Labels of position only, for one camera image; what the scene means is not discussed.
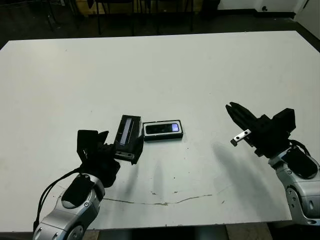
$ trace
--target table surface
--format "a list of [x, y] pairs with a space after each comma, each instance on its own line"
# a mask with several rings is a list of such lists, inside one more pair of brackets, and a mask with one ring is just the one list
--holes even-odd
[[[180, 141], [121, 161], [90, 229], [290, 220], [265, 157], [230, 140], [225, 105], [295, 109], [292, 138], [320, 159], [320, 54], [295, 31], [9, 41], [0, 51], [0, 232], [31, 231], [41, 193], [79, 166], [77, 131], [121, 116], [182, 122]], [[48, 196], [41, 218], [74, 176]]]

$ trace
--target electronic device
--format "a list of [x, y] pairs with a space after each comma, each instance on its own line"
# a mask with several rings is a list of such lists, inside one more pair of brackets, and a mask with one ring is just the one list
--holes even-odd
[[145, 141], [182, 139], [184, 135], [180, 120], [144, 122], [142, 133]]
[[141, 117], [122, 115], [118, 131], [115, 136], [114, 158], [136, 164], [143, 147], [143, 136], [139, 136]]

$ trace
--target black floor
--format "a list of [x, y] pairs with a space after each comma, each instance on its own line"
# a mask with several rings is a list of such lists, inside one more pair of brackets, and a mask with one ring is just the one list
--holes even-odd
[[75, 21], [67, 7], [52, 4], [52, 8], [57, 21], [54, 23], [52, 17], [49, 19], [53, 30], [44, 13], [48, 8], [43, 11], [40, 2], [0, 6], [0, 49], [9, 40], [131, 36], [132, 21], [135, 36], [157, 35], [158, 19], [161, 35], [295, 30], [320, 52], [320, 40], [291, 18], [221, 15], [219, 12], [207, 20], [195, 14], [191, 31], [188, 13], [165, 13], [159, 18], [138, 13], [133, 17], [113, 14], [101, 16], [102, 35], [99, 35], [97, 16], [78, 17]]

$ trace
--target white wall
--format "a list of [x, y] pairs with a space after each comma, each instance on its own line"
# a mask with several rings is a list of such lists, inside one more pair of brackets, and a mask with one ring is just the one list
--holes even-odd
[[218, 9], [254, 9], [256, 1], [257, 0], [221, 0]]
[[268, 12], [293, 12], [298, 0], [256, 0], [255, 9], [262, 12], [262, 7], [266, 6]]
[[301, 9], [295, 16], [295, 21], [304, 26], [309, 32], [320, 39], [320, 2], [310, 0], [305, 9]]
[[218, 9], [256, 9], [262, 12], [266, 6], [268, 12], [299, 12], [307, 0], [221, 0]]

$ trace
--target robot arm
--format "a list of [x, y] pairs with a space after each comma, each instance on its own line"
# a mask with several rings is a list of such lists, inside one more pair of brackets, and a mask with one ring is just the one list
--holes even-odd
[[97, 217], [105, 195], [102, 182], [91, 174], [79, 174], [57, 199], [51, 213], [37, 226], [34, 240], [81, 240]]
[[255, 153], [259, 157], [269, 159], [268, 164], [275, 169], [284, 186], [293, 222], [320, 226], [320, 166], [303, 144], [289, 139], [296, 128], [294, 110], [286, 108], [270, 119], [266, 115], [256, 118], [234, 102], [226, 109], [243, 130], [231, 143], [237, 146], [245, 140], [251, 147], [256, 147]]
[[143, 137], [139, 136], [140, 119], [138, 116], [123, 115], [113, 144], [105, 144], [108, 131], [78, 131], [77, 153], [82, 164], [75, 169], [77, 171], [70, 173], [79, 172], [79, 175], [58, 197], [53, 211], [39, 224], [44, 201], [41, 197], [40, 209], [34, 222], [33, 240], [83, 238], [88, 226], [98, 215], [105, 188], [111, 187], [116, 180], [120, 164], [114, 158], [131, 164], [136, 164], [140, 158], [144, 144]]

